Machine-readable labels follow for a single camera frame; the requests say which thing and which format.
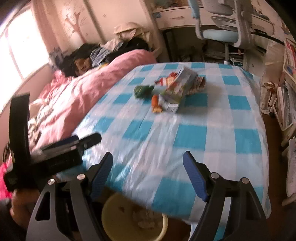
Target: checkered tablecloth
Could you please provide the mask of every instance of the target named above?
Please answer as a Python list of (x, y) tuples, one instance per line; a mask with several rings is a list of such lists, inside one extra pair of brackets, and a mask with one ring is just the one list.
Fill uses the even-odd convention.
[[(202, 93), (188, 96), (177, 113), (151, 111), (136, 99), (136, 85), (178, 72), (182, 65), (206, 78)], [(102, 142), (85, 152), (84, 166), (108, 151), (114, 164), (107, 185), (155, 211), (198, 221), (205, 204), (183, 167), (189, 150), (198, 162), (225, 179), (248, 177), (269, 215), (268, 148), (259, 109), (259, 79), (239, 67), (210, 63), (139, 66), (106, 93), (75, 130), (80, 138), (99, 132)], [(222, 222), (228, 217), (226, 200)]]

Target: brown stuffed toy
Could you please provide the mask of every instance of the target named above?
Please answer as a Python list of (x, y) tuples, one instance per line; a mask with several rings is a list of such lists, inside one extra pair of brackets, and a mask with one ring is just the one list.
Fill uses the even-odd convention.
[(87, 58), (87, 59), (79, 58), (75, 60), (75, 65), (76, 65), (75, 73), (77, 76), (79, 76), (84, 74), (89, 69), (91, 69), (91, 60), (90, 58)]

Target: yellow bucket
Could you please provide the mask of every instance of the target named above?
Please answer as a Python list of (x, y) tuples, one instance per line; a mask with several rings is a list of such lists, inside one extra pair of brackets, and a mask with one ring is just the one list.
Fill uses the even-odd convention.
[(102, 210), (103, 228), (112, 241), (160, 241), (168, 228), (168, 217), (162, 214), (162, 220), (155, 227), (143, 228), (135, 222), (134, 210), (139, 208), (119, 193), (112, 195)]

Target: green vegetable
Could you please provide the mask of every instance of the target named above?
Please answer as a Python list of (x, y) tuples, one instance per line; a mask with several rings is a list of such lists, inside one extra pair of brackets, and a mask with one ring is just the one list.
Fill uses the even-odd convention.
[(145, 98), (149, 95), (151, 95), (152, 91), (154, 89), (154, 86), (148, 86), (148, 85), (137, 85), (135, 89), (133, 90), (136, 98)]

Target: metal bolt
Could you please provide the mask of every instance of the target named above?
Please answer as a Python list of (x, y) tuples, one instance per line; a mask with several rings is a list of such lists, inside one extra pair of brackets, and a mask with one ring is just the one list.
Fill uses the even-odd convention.
[(52, 184), (54, 184), (54, 179), (49, 179), (48, 182), (47, 182), (47, 184), (48, 184), (48, 185), (52, 185)]
[(211, 177), (214, 179), (217, 179), (217, 178), (219, 178), (219, 174), (216, 172), (213, 172), (213, 173), (211, 173)]
[(83, 180), (85, 178), (85, 175), (84, 174), (79, 174), (78, 176), (77, 176), (77, 179), (78, 180)]
[(249, 179), (247, 179), (246, 177), (243, 177), (242, 178), (242, 183), (248, 184), (249, 183)]

